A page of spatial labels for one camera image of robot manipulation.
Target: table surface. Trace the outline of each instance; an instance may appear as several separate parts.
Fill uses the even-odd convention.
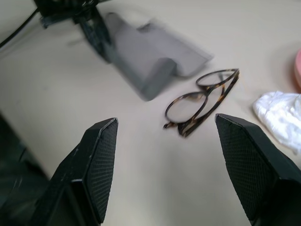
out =
[[[300,1],[114,0],[99,8],[133,23],[151,15],[213,53],[198,76],[240,68],[237,85],[216,113],[260,124],[252,111],[260,95],[297,91],[292,65],[301,48]],[[1,1],[0,40],[33,10],[30,0]],[[67,21],[43,30],[37,16],[1,50],[0,111],[50,176],[88,127],[118,117],[104,225],[248,226],[226,171],[214,114],[188,139],[176,129],[162,129],[167,105],[197,90],[195,80],[175,81],[144,102],[112,65],[100,60],[77,26]],[[268,136],[301,167],[300,157]]]

